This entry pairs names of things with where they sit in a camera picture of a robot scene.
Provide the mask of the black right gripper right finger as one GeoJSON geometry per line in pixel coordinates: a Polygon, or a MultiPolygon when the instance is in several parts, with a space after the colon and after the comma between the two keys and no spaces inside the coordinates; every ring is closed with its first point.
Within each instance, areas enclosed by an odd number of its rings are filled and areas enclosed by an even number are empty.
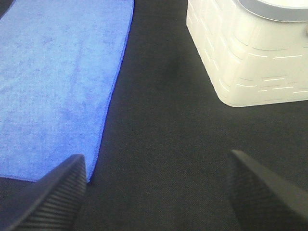
{"type": "Polygon", "coordinates": [[[228,157],[227,192],[243,231],[308,229],[308,193],[239,150],[228,157]]]}

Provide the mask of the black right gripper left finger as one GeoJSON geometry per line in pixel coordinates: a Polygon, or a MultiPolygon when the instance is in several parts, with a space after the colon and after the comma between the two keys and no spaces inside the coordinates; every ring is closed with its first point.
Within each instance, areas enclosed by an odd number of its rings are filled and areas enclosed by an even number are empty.
{"type": "Polygon", "coordinates": [[[4,230],[71,231],[86,184],[85,157],[74,154],[4,201],[4,230]]]}

